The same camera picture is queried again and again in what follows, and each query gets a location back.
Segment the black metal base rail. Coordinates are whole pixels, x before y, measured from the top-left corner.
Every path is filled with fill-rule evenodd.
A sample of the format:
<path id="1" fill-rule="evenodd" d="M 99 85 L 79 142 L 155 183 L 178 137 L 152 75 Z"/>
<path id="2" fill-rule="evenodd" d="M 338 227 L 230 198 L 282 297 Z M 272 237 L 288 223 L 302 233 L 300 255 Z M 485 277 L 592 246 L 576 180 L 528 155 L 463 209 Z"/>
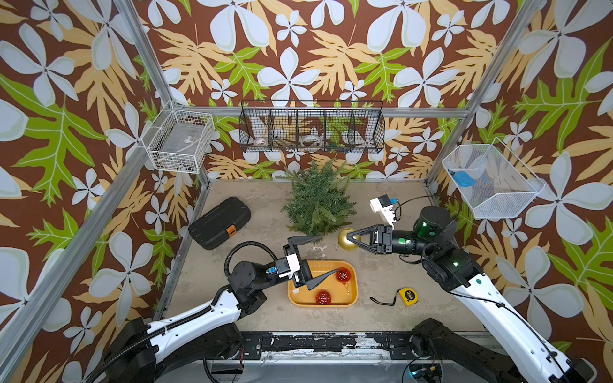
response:
<path id="1" fill-rule="evenodd" d="M 232 360 L 263 361 L 272 354 L 292 357 L 331 355 L 333 357 L 379 357 L 410 361 L 413 352 L 409 331 L 367 332 L 266 332 L 244 331 Z"/>

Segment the yellow tape measure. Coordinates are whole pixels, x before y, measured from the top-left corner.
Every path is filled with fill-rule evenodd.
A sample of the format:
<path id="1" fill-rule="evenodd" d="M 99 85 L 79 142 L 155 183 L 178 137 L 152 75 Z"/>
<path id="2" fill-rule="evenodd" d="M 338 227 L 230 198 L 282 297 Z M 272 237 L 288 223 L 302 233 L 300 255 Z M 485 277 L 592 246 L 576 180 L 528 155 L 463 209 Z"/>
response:
<path id="1" fill-rule="evenodd" d="M 415 303 L 418 302 L 417 292 L 410 287 L 403 287 L 403 288 L 398 289 L 396 293 L 394 294 L 394 298 L 392 299 L 391 302 L 383 302 L 374 297 L 370 297 L 369 300 L 372 301 L 372 303 L 375 303 L 379 306 L 394 306 L 398 298 L 402 300 L 403 304 L 406 307 L 413 306 Z"/>

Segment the small green christmas tree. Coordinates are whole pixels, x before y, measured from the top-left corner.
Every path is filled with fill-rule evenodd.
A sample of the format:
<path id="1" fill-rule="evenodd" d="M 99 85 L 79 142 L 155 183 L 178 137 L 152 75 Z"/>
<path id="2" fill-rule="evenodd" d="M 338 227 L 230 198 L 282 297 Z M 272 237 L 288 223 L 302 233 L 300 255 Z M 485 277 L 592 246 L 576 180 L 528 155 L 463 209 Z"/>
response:
<path id="1" fill-rule="evenodd" d="M 325 236 L 351 223 L 355 202 L 347 194 L 350 179 L 342 176 L 343 165 L 334 161 L 316 162 L 298 172 L 285 172 L 291 182 L 291 195 L 282 211 L 289 229 L 306 236 Z"/>

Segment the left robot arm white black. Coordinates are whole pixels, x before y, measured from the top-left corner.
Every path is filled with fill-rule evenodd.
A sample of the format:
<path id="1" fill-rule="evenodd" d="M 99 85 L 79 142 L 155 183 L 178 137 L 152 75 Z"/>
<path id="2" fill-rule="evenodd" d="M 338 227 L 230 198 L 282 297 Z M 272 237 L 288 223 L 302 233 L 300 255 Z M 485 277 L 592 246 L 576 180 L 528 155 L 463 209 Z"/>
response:
<path id="1" fill-rule="evenodd" d="M 111 351 L 87 382 L 105 376 L 111 382 L 154 382 L 180 360 L 190 362 L 188 353 L 204 346 L 206 338 L 229 330 L 238 336 L 235 322 L 255 313 L 266 301 L 264 290 L 291 281 L 296 287 L 314 290 L 335 270 L 313 276 L 299 246 L 314 241 L 309 236 L 292 236 L 279 258 L 266 245 L 244 241 L 230 250 L 223 273 L 228 282 L 207 303 L 169 319 L 144 323 L 133 320 L 120 333 Z"/>

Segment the red ornament with gold cap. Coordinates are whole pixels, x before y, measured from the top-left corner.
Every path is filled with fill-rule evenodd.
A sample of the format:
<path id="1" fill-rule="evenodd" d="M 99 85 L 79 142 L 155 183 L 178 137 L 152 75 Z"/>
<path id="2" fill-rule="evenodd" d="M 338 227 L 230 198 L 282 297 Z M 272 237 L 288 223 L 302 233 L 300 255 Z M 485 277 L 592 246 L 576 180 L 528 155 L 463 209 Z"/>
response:
<path id="1" fill-rule="evenodd" d="M 351 271 L 345 267 L 340 267 L 335 273 L 335 278 L 338 282 L 343 284 L 348 283 L 351 280 Z"/>

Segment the red faceted ornament ball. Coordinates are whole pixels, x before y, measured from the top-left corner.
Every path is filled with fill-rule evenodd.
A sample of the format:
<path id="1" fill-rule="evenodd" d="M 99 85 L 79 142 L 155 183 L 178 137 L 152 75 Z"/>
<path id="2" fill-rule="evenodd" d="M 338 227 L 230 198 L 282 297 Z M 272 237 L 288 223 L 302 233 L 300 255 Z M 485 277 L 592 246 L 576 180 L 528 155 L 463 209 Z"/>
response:
<path id="1" fill-rule="evenodd" d="M 315 297 L 315 301 L 318 305 L 330 305 L 332 301 L 331 293 L 328 290 L 320 290 Z"/>

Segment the gold ornament ball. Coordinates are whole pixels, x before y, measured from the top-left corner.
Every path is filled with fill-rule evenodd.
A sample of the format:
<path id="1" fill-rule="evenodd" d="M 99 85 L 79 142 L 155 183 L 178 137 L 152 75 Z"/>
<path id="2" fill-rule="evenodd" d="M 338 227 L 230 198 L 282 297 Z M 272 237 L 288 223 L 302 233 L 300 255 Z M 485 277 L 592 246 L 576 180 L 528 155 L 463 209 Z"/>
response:
<path id="1" fill-rule="evenodd" d="M 347 238 L 351 232 L 354 232 L 353 228 L 343 228 L 338 234 L 338 245 L 346 251 L 353 251 L 359 248 L 357 244 L 354 244 Z"/>

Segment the black tool case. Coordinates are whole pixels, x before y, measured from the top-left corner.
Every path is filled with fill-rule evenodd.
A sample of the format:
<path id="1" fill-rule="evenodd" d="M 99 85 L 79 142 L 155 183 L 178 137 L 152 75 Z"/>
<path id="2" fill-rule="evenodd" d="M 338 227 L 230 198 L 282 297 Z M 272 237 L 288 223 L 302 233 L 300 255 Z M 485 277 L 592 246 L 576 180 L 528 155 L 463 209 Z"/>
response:
<path id="1" fill-rule="evenodd" d="M 188 233 L 203 249 L 213 250 L 234 236 L 251 219 L 251 209 L 235 196 L 195 220 Z"/>

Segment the white mesh basket right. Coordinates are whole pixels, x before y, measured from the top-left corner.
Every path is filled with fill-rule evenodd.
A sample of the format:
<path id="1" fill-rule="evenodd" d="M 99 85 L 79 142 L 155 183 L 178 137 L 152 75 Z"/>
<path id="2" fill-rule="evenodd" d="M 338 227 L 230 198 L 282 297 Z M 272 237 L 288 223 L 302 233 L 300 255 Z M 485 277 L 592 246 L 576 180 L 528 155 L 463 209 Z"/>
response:
<path id="1" fill-rule="evenodd" d="M 545 182 L 499 139 L 458 145 L 442 164 L 477 220 L 515 219 L 545 188 Z M 468 173 L 476 184 L 458 187 L 453 172 Z"/>

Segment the blue object in basket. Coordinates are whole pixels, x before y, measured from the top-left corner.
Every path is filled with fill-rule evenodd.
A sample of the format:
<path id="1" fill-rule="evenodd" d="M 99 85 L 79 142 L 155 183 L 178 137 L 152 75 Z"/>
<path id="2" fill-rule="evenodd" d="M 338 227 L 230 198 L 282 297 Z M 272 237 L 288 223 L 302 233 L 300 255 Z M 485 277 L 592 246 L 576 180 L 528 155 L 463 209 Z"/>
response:
<path id="1" fill-rule="evenodd" d="M 466 172 L 453 172 L 452 178 L 460 188 L 472 188 L 476 184 L 476 180 Z"/>

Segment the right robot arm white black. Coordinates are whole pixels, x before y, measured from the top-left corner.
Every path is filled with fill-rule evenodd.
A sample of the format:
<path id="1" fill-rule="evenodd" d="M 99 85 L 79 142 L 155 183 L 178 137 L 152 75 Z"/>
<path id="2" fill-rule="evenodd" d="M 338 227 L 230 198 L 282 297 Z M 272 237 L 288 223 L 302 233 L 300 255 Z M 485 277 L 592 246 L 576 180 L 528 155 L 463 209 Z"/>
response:
<path id="1" fill-rule="evenodd" d="M 491 351 L 426 319 L 411 331 L 413 353 L 451 360 L 487 382 L 593 382 L 591 364 L 569 359 L 538 334 L 455 244 L 455 224 L 443 207 L 427 206 L 410 231 L 379 224 L 346 236 L 373 254 L 419 256 L 428 276 L 467 306 L 504 349 L 503 354 Z"/>

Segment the yellow plastic tray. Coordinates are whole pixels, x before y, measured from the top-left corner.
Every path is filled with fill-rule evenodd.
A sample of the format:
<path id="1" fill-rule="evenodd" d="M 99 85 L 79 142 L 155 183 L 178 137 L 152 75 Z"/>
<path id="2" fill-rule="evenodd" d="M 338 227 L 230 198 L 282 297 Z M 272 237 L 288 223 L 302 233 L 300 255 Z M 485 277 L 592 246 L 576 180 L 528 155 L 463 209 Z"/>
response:
<path id="1" fill-rule="evenodd" d="M 309 260 L 309 267 L 313 277 L 319 277 L 328 271 L 339 269 L 342 274 L 348 274 L 341 282 L 337 278 L 337 271 L 326 278 L 314 290 L 307 287 L 296 287 L 290 281 L 287 287 L 287 296 L 291 303 L 304 308 L 346 308 L 353 306 L 359 298 L 357 274 L 352 265 L 341 260 Z"/>

